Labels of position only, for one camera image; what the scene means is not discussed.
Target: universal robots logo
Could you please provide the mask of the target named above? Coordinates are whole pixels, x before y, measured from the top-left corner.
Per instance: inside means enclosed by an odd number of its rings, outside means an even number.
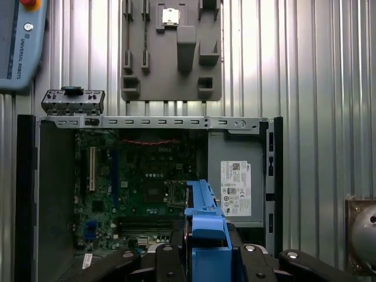
[[[30,38],[30,34],[26,33],[25,36],[21,39],[18,52],[18,65],[17,65],[17,79],[21,79],[22,68],[24,65],[24,53],[25,53],[25,41]]]

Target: expansion slot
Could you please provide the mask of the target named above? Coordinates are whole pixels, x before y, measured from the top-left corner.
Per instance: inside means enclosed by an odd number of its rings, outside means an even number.
[[[80,196],[82,203],[86,203],[86,191],[88,189],[88,150],[81,150],[80,156]]]
[[[96,187],[96,155],[97,155],[97,148],[90,147],[89,191],[95,191],[95,187]]]

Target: motherboard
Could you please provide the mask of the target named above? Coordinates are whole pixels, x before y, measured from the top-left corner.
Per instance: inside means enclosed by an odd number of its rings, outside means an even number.
[[[197,139],[188,132],[79,130],[73,236],[78,253],[145,252],[170,241],[197,180]]]

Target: pcie slot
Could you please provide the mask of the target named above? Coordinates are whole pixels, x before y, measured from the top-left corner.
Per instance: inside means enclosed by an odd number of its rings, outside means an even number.
[[[119,217],[117,230],[122,236],[131,236],[136,234],[143,235],[164,235],[168,236],[174,230],[177,223],[183,221],[183,217],[156,216],[152,218],[145,217]]]
[[[95,191],[96,187],[96,155],[97,148],[90,147],[89,152],[89,191]]]

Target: white label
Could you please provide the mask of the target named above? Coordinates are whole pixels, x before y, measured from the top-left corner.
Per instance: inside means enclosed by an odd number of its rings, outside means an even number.
[[[221,206],[226,216],[251,215],[251,165],[221,162]]]
[[[88,268],[92,264],[93,254],[85,254],[82,269]]]

